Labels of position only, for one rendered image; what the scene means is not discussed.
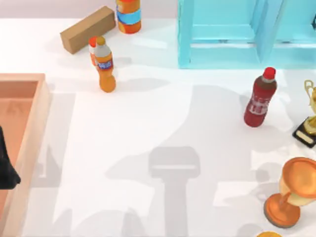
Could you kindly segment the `shallow salmon-coloured box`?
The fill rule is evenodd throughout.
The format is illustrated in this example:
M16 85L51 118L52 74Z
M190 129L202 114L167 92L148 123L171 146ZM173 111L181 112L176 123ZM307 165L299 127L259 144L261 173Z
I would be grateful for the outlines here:
M0 191L0 237L21 237L50 102L45 74L0 73L0 126L21 178L15 189Z

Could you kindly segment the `copper trophy cup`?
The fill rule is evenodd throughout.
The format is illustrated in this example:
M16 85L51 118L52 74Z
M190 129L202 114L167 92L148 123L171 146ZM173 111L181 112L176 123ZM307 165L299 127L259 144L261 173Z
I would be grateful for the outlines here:
M283 166L279 193L265 201L264 213L274 226L291 228L300 218L300 207L315 200L316 161L305 157L292 158Z

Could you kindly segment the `orange round object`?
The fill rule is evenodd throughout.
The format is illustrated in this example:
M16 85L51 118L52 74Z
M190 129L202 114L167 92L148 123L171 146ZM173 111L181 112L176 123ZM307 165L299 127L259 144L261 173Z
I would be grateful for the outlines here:
M282 235L272 231L265 231L259 233L256 237L282 237Z

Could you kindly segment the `brown cardboard box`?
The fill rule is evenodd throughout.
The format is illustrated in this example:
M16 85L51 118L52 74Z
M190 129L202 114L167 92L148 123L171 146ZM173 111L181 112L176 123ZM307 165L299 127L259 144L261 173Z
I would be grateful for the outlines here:
M104 6L60 33L63 47L75 54L88 45L89 39L102 36L116 26L115 13Z

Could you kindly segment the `gold trophy black base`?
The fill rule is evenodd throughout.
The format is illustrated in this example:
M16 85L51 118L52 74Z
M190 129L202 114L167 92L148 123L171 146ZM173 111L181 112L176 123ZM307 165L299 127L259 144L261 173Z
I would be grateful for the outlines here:
M313 81L305 80L304 89L309 97L309 106L314 115L307 117L292 133L292 136L309 148L316 145L316 86Z

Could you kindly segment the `light blue rack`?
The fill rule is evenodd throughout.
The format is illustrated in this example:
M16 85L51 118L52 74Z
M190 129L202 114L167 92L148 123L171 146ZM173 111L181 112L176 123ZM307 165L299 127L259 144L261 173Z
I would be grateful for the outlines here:
M178 65L316 68L316 0L178 0Z

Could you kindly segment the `large orange bottle blue label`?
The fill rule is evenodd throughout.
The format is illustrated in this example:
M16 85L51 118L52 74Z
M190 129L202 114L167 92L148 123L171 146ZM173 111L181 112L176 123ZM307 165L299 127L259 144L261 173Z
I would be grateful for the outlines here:
M134 34L141 29L140 0L116 0L118 28L125 34Z

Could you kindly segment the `orange bottle red cap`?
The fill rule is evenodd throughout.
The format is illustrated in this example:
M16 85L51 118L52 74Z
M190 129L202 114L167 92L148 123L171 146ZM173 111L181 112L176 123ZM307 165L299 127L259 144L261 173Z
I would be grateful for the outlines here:
M96 61L95 61L96 39L97 39L97 36L93 36L89 39L89 42L88 42L90 59L94 67L96 67Z

